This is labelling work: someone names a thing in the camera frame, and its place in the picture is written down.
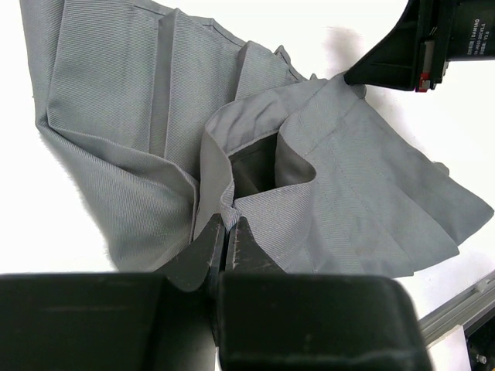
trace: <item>fabric fold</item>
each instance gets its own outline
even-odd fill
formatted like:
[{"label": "fabric fold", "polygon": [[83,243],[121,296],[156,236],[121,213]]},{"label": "fabric fold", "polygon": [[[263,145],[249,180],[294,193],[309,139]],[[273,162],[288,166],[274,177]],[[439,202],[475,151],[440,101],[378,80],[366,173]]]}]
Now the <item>fabric fold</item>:
[{"label": "fabric fold", "polygon": [[214,213],[287,272],[413,274],[493,209],[342,75],[151,0],[21,0],[36,126],[120,271],[153,271]]}]

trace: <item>white table surface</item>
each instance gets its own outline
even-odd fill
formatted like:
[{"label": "white table surface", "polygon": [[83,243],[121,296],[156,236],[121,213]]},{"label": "white table surface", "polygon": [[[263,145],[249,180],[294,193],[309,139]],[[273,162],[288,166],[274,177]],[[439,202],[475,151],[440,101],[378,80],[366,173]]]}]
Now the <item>white table surface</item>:
[{"label": "white table surface", "polygon": [[[352,66],[398,21],[407,0],[160,0],[214,17],[244,40],[275,50],[295,68],[331,77]],[[19,4],[0,12],[0,273],[114,270],[105,242],[70,176],[34,126],[32,88]],[[495,206],[495,61],[451,63],[426,94],[368,89],[368,101],[409,143],[445,163],[453,179]],[[495,220],[458,257],[399,281],[419,317],[495,270]]]}]

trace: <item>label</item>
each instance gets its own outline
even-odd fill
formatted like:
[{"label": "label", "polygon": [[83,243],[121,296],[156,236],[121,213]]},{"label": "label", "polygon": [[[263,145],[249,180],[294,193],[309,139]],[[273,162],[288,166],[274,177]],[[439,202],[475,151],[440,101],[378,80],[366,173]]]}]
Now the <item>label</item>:
[{"label": "label", "polygon": [[416,88],[416,93],[426,93],[430,88],[430,73],[422,73],[419,75],[419,85]]},{"label": "label", "polygon": [[492,17],[475,18],[467,47],[467,56],[484,56],[486,45],[492,36]]}]

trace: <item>seam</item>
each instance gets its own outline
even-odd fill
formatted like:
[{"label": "seam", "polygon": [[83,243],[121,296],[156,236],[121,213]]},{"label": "seam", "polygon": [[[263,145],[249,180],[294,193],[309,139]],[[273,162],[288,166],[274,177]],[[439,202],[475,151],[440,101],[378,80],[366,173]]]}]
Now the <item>seam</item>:
[{"label": "seam", "polygon": [[298,70],[295,69],[295,67],[292,65],[290,56],[288,55],[287,51],[285,48],[280,45],[277,50],[274,53],[276,56],[280,56],[285,65],[287,66],[287,74],[290,74],[294,79],[296,79],[298,82],[299,81],[307,81],[307,79],[298,72]]},{"label": "seam", "polygon": [[279,260],[284,260],[286,257],[290,256],[290,255],[291,255],[291,253],[294,253],[294,252],[296,252],[296,253],[297,253],[297,244],[295,244],[295,247],[294,247],[294,248],[292,248],[291,250],[289,250],[289,251],[285,251],[284,253],[282,253],[282,254],[280,254],[280,255],[277,255],[277,259],[279,259]]},{"label": "seam", "polygon": [[[266,139],[266,138],[269,138],[271,137],[271,135],[269,135],[268,137],[264,137],[262,139],[259,139],[257,140],[255,143],[252,143],[251,145],[254,145],[256,143],[258,143],[259,141],[262,141],[263,139]],[[230,163],[232,163],[232,160],[230,159],[231,156],[233,155],[237,155],[240,151],[237,151],[236,153],[233,153],[232,155],[229,156],[229,160],[230,160]],[[262,149],[257,149],[256,151],[247,151],[244,155],[242,156],[239,156],[239,157],[236,157],[234,160],[235,160],[235,163],[237,162],[242,162],[243,160],[245,160],[246,158],[249,158],[251,157],[252,155],[256,155],[257,153],[259,152],[263,152]]]},{"label": "seam", "polygon": [[[177,27],[176,27],[176,22],[177,22],[177,17],[174,18],[174,25],[173,25],[173,34],[172,34],[172,42],[170,44],[170,86],[169,86],[169,89],[170,91],[172,91],[172,85],[173,85],[173,80],[172,80],[172,77],[173,77],[173,74],[172,74],[172,71],[173,71],[173,67],[174,67],[174,52],[175,52],[175,48],[174,48],[174,40],[176,39],[176,30],[177,30]],[[172,104],[171,102],[169,102],[169,109],[167,110],[167,121],[168,123],[171,122],[171,111],[172,109]],[[163,149],[163,158],[167,158],[167,148],[169,147],[169,139],[170,139],[170,135],[166,135],[166,138],[165,138],[165,147]]]},{"label": "seam", "polygon": [[63,41],[63,36],[62,36],[62,31],[64,28],[67,27],[65,23],[67,23],[67,2],[63,2],[63,10],[62,10],[62,19],[60,20],[60,27],[59,27],[59,35],[56,40],[56,52],[55,52],[55,58],[53,59],[53,65],[52,65],[52,70],[49,75],[49,83],[47,87],[47,92],[45,96],[45,107],[43,108],[44,111],[46,112],[46,123],[50,126],[49,123],[49,118],[48,118],[48,110],[50,106],[50,101],[53,98],[53,85],[55,84],[53,81],[55,80],[56,77],[56,68],[60,65],[60,44]]},{"label": "seam", "polygon": [[141,4],[133,4],[133,6],[135,6],[136,8],[139,8],[139,9],[145,10],[145,11],[147,11],[147,12],[150,12],[150,13],[156,14],[156,15],[163,15],[163,16],[165,16],[165,15],[166,15],[165,13],[162,13],[162,12],[157,12],[156,10],[151,10],[150,8],[147,8],[147,7],[145,7],[144,5],[141,5]]},{"label": "seam", "polygon": [[[310,148],[307,152],[305,152],[304,156],[306,155],[309,155],[311,152],[313,152],[323,141],[325,141],[329,136],[331,136],[335,131],[337,131],[342,125],[343,125],[343,122],[345,121],[345,118],[346,116],[354,109],[354,106],[356,106],[356,104],[359,102],[360,100],[357,99],[350,107],[349,109],[346,111],[346,113],[343,115],[343,116],[340,116],[339,115],[339,108],[338,108],[338,105],[337,105],[337,117],[336,117],[336,120],[339,121],[339,124],[330,132],[328,133],[327,135],[325,135],[323,138],[321,138],[312,148]],[[299,116],[299,123],[302,125],[302,121],[301,121],[301,114],[300,112],[298,112],[298,116]]]},{"label": "seam", "polygon": [[272,131],[269,131],[268,133],[264,133],[264,134],[261,134],[260,136],[256,137],[255,139],[252,139],[250,140],[248,143],[244,144],[244,145],[240,145],[239,147],[236,147],[234,149],[232,149],[231,151],[229,151],[228,153],[226,153],[225,155],[229,158],[231,157],[232,155],[235,155],[236,153],[238,153],[239,151],[242,151],[243,149],[245,149],[246,147],[249,147],[250,145],[256,143],[257,141],[260,141],[260,140],[263,140],[267,137],[270,137],[272,136],[273,134],[277,134],[279,132],[279,128],[278,129],[274,129]]},{"label": "seam", "polygon": [[226,30],[225,30],[222,26],[220,26],[220,25],[217,23],[217,21],[215,21],[214,19],[213,19],[213,21],[212,21],[211,25],[208,25],[208,26],[212,26],[212,27],[215,29],[215,31],[217,31],[218,33],[220,33],[220,34],[221,34],[221,35],[222,35],[225,39],[227,39],[228,41],[230,41],[230,42],[231,42],[231,43],[233,43],[234,45],[237,45],[237,46],[239,46],[239,47],[244,46],[243,44],[238,43],[238,42],[237,42],[237,40],[232,40],[230,37],[228,37],[228,36],[225,34],[225,33],[226,33]]},{"label": "seam", "polygon": [[[378,129],[379,129],[380,131],[382,131],[385,135],[387,135],[387,137],[388,137],[388,138],[391,138],[390,133],[386,132],[386,131],[385,131],[385,130],[384,130],[384,129],[380,126],[380,125],[376,125],[376,126],[378,126]],[[403,145],[400,145],[400,148],[401,148],[401,150],[402,150],[403,152],[405,152],[406,154],[409,154],[409,152],[407,151],[407,149],[406,149],[406,148],[404,148],[404,147],[403,147]],[[377,168],[375,167],[375,165],[373,165],[373,164],[372,164],[371,160],[370,160],[368,157],[365,157],[365,159],[367,160],[368,164],[370,164],[370,165],[371,165],[371,166],[372,166],[375,170],[377,170]],[[393,182],[393,181],[390,179],[390,177],[387,177],[386,175],[382,174],[382,173],[381,173],[381,172],[379,172],[378,170],[377,170],[377,172],[378,172],[378,174],[380,174],[380,176],[382,176],[385,180],[388,180],[389,182]],[[418,182],[416,181],[416,179],[412,178],[409,174],[406,174],[405,172],[401,172],[401,174],[402,174],[402,175],[405,175],[405,176],[408,178],[408,180],[413,181],[413,183],[414,183],[414,184],[416,184],[416,185],[418,184]],[[403,193],[404,193],[407,197],[409,197],[409,195],[408,195],[407,193],[405,193],[405,191],[404,191],[404,190],[402,190],[400,187],[398,187],[398,188],[399,188],[399,189],[400,189],[400,190],[401,190],[401,191],[402,191],[402,192],[403,192]],[[449,204],[449,205],[451,205],[451,206],[454,206],[456,209],[458,209],[458,208],[460,207],[460,205],[458,205],[458,206],[457,206],[457,205],[455,205],[455,204],[452,204],[449,200],[447,200],[447,199],[445,199],[445,198],[444,198],[443,194],[441,194],[441,193],[437,193],[437,192],[436,192],[433,188],[431,188],[429,185],[427,185],[427,184],[422,184],[422,188],[423,188],[424,190],[426,190],[426,191],[430,194],[430,196],[437,197],[437,198],[441,199],[443,202],[445,202],[445,203],[447,203],[447,204]]]},{"label": "seam", "polygon": [[154,97],[155,97],[155,85],[156,85],[156,65],[158,64],[157,63],[157,56],[158,56],[158,38],[159,38],[159,24],[157,22],[155,22],[155,27],[154,27],[155,31],[156,31],[156,43],[155,43],[155,51],[154,51],[154,55],[153,55],[153,60],[155,61],[155,65],[154,65],[154,69],[153,69],[153,83],[152,83],[152,99],[151,99],[151,103],[150,103],[150,108],[149,108],[149,127],[148,127],[148,152],[151,151],[151,148],[152,148],[152,125],[153,125],[153,101],[154,101]]},{"label": "seam", "polygon": [[[315,96],[316,96],[316,95],[317,95],[317,94],[318,94],[318,93],[319,93],[319,92],[320,92],[320,91],[321,91],[321,90],[322,90],[325,86],[326,86],[326,84],[325,84],[325,85],[323,85],[322,87],[320,87],[320,88],[319,88],[317,91],[315,91],[313,94],[311,94],[311,97],[309,97],[308,99],[306,99],[306,100],[304,101],[304,103],[303,103],[303,104],[301,104],[301,106],[300,106],[301,108],[300,108],[299,110],[297,110],[297,115],[298,115],[297,117],[299,118],[299,123],[300,123],[300,124],[302,124],[302,122],[301,122],[301,120],[300,120],[300,117],[301,117],[301,114],[300,114],[301,109],[304,109],[305,107],[307,107],[308,103],[309,103],[309,102],[310,102],[310,101],[311,101],[311,100],[312,100],[312,99],[313,99],[313,98],[314,98],[314,97],[315,97]],[[290,107],[288,107],[287,102],[286,102],[285,100],[281,99],[281,100],[280,100],[280,102],[282,102],[282,104],[284,105],[285,110],[286,110],[288,113],[290,113],[290,112],[292,111],[292,110],[291,110],[291,108],[290,108]],[[288,115],[287,115],[287,117],[286,117],[286,118],[284,119],[284,121],[282,122],[282,125],[283,125],[283,124],[284,124],[284,123],[285,123],[285,122],[286,122],[286,121],[287,121],[287,120],[288,120],[288,119],[289,119],[289,118],[290,118],[293,114],[295,114],[295,112],[292,112],[292,114],[288,114]]]},{"label": "seam", "polygon": [[[267,255],[268,255],[268,257],[269,257],[270,259],[272,259],[272,260],[273,260],[273,262],[274,262],[274,263],[275,263],[278,267],[280,267],[283,271],[285,271],[285,269],[284,269],[284,268],[282,268],[282,266],[281,266],[279,263],[277,263],[277,262],[275,261],[275,259],[274,259],[273,257],[271,257],[271,256],[270,256],[270,254],[269,254],[269,253],[268,253],[268,252],[267,252],[267,251],[266,251],[266,250],[265,250],[265,249],[264,249],[264,248],[263,248],[263,247],[262,247],[262,246],[261,246],[261,245],[260,245],[260,244],[256,241],[256,239],[254,238],[254,235],[253,235],[253,231],[252,231],[252,229],[251,229],[251,226],[249,226],[249,229],[247,230],[247,232],[249,233],[249,236],[253,239],[253,241],[254,241],[254,242],[255,242],[255,243],[259,246],[259,248],[260,248],[260,249],[262,249],[262,250],[263,250],[263,252],[264,252],[265,254],[267,254]],[[283,254],[283,255],[278,256],[277,258],[278,258],[278,259],[282,259],[283,257],[286,257],[286,256],[287,256],[287,254],[288,254],[288,252],[287,252],[287,253],[285,253],[285,254]]]},{"label": "seam", "polygon": [[[302,123],[301,123],[301,117],[300,117],[300,115],[299,115],[299,114],[298,114],[298,120],[299,120],[299,124],[302,124]],[[310,161],[310,160],[308,160],[308,159],[306,158],[306,156],[307,156],[307,155],[309,155],[309,154],[310,154],[310,152],[308,152],[308,153],[304,154],[304,157],[303,157],[303,158],[304,158],[304,159],[305,159],[308,163],[310,163],[310,164],[311,164],[311,161]],[[330,207],[330,212],[334,211],[335,209],[334,209],[334,207],[333,207],[332,203],[331,203],[331,202],[330,202],[330,200],[329,200],[329,197],[328,197],[328,194],[326,193],[325,188],[321,185],[321,183],[320,183],[320,182],[319,182],[319,180],[318,180],[318,171],[316,171],[316,177],[315,177],[315,179],[314,179],[314,180],[315,180],[316,184],[318,185],[318,187],[322,190],[323,197],[325,198],[325,200],[326,200],[326,202],[327,202],[328,206]],[[347,233],[346,233],[345,229],[342,227],[342,223],[341,223],[341,222],[340,222],[340,220],[338,220],[338,219],[336,219],[336,222],[337,222],[337,224],[338,224],[338,226],[339,226],[339,228],[340,228],[340,231],[341,231],[341,232],[343,233],[343,235],[346,237],[347,242],[349,243],[349,245],[350,245],[350,246],[352,246],[352,243],[350,242],[350,236],[349,236],[349,234],[347,234]],[[356,255],[357,262],[358,262],[358,264],[360,265],[361,269],[362,269],[362,270],[364,270],[364,269],[363,269],[363,267],[362,267],[362,265],[361,265],[360,259],[359,259],[359,257],[358,257],[358,256],[357,256],[357,254],[356,254],[356,251],[355,251],[355,250],[353,250],[353,252],[354,252],[354,254]]]},{"label": "seam", "polygon": [[311,257],[309,256],[309,251],[308,251],[308,247],[306,246],[306,244],[304,243],[302,245],[302,249],[304,250],[305,254],[306,254],[306,257],[308,258],[308,262],[309,264],[311,265],[311,273],[315,273],[315,264],[313,264],[312,262],[312,259]]},{"label": "seam", "polygon": [[399,248],[402,250],[402,252],[405,253],[406,257],[409,257],[409,255],[405,252],[404,249],[402,249],[401,245],[399,245],[399,243],[396,241],[396,239],[394,238],[394,235],[388,230],[388,228],[385,227],[385,225],[383,224],[383,220],[378,217],[376,215],[376,213],[363,201],[363,199],[360,197],[360,194],[358,191],[355,190],[355,188],[353,187],[352,185],[352,182],[347,178],[347,175],[346,173],[342,170],[342,167],[340,166],[340,163],[337,161],[336,159],[336,156],[335,154],[333,153],[332,149],[330,148],[330,146],[325,146],[326,150],[328,151],[328,154],[329,155],[332,155],[333,157],[333,160],[335,162],[335,164],[337,165],[337,167],[339,168],[340,170],[340,173],[342,174],[342,176],[345,178],[346,182],[349,184],[349,188],[351,188],[353,190],[353,193],[354,195],[356,196],[356,198],[359,200],[360,204],[362,205],[362,207],[364,207],[369,213],[371,213],[371,215],[375,218],[375,220],[378,222],[379,226],[381,228],[383,228],[388,234],[389,236],[392,238],[392,240],[394,240],[394,242],[399,246]]}]

